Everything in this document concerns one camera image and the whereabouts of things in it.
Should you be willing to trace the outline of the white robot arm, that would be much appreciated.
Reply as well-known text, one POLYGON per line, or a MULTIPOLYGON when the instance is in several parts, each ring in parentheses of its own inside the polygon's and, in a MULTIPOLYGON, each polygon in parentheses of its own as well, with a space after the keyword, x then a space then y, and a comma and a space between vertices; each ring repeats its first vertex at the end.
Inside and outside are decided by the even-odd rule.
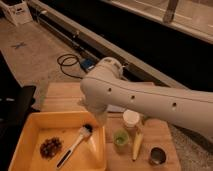
POLYGON ((97 120, 109 105, 167 121, 213 143, 213 92, 151 86, 122 79, 123 66, 101 59, 81 80, 85 107, 97 120))

